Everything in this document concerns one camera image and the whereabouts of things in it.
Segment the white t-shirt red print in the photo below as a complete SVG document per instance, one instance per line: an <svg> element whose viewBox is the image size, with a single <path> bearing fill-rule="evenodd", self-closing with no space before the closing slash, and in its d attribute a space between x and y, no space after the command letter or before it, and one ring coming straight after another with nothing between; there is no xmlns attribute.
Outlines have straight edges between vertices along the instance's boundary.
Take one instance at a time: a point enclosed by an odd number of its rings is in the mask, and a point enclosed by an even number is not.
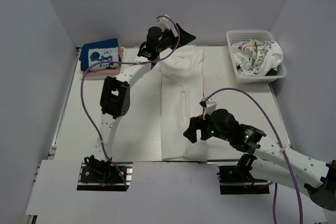
<svg viewBox="0 0 336 224"><path fill-rule="evenodd" d="M204 49L185 46L171 55L170 50L161 54L161 150L165 161L182 159L205 161L207 144L200 139L191 143L183 133L190 118L199 116L203 97Z"/></svg>

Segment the white cartoon print t-shirt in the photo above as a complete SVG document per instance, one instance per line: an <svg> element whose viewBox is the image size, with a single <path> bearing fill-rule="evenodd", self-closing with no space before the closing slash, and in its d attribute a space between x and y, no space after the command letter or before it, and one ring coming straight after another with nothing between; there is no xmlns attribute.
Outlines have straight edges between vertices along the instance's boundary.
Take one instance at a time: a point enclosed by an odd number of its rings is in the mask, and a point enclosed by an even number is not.
<svg viewBox="0 0 336 224"><path fill-rule="evenodd" d="M276 41L250 39L232 44L233 60L240 76L266 76L270 69L278 69L283 51Z"/></svg>

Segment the dark green t-shirt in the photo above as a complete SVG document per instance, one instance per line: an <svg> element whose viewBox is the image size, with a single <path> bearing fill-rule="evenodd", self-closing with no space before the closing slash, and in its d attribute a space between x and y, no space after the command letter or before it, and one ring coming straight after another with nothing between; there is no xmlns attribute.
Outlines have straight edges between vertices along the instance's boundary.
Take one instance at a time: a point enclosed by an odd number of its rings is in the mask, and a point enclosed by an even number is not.
<svg viewBox="0 0 336 224"><path fill-rule="evenodd" d="M277 76L277 75L278 75L278 71L275 69L270 69L266 74L266 76Z"/></svg>

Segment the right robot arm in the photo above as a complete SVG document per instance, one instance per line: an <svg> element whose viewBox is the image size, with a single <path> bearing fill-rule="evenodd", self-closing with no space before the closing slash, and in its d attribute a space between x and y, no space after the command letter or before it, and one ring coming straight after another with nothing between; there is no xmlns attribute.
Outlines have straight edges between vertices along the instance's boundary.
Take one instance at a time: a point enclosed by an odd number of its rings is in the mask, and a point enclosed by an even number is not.
<svg viewBox="0 0 336 224"><path fill-rule="evenodd" d="M183 135L196 143L197 131L203 141L215 137L243 153L237 168L241 180L247 182L256 176L291 188L297 183L299 191L316 205L335 211L335 161L319 161L280 147L263 131L239 124L225 109L207 110L204 115L192 117Z"/></svg>

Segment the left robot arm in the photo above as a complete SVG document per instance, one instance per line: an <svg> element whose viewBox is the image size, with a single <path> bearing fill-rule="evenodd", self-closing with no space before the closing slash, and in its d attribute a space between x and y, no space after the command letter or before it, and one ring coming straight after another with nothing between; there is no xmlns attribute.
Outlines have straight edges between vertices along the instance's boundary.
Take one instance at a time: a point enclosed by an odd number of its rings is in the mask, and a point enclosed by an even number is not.
<svg viewBox="0 0 336 224"><path fill-rule="evenodd" d="M160 61L164 61L173 52L196 39L194 35L183 30L179 24L172 23L177 36L174 36L168 25L157 25L149 28L146 41L139 48L138 56L133 62L120 62L128 65L126 70L115 77L106 77L102 87L100 106L102 124L98 128L87 109L83 107L89 121L98 133L97 148L102 150L105 160L93 168L93 176L101 182L110 178L111 168L114 166L118 173L118 165L107 153L107 146L111 147L118 125L130 108L130 90L132 86Z"/></svg>

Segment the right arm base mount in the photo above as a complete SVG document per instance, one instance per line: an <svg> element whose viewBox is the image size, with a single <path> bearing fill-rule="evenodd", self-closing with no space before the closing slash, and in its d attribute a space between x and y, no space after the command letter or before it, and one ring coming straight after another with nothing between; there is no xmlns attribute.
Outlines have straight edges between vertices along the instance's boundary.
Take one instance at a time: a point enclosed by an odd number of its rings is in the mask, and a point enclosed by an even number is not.
<svg viewBox="0 0 336 224"><path fill-rule="evenodd" d="M265 195L269 194L270 182L252 176L252 164L257 158L243 154L237 163L219 165L217 176L221 195Z"/></svg>

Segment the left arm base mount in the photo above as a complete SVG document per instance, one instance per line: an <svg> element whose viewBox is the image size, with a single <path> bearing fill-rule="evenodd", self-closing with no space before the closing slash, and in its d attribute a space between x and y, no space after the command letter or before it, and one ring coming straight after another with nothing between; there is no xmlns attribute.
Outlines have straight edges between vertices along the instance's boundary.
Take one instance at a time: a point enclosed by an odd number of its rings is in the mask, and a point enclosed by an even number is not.
<svg viewBox="0 0 336 224"><path fill-rule="evenodd" d="M109 161L98 160L93 155L84 158L77 191L120 191L130 186L133 164L121 163L116 166Z"/></svg>

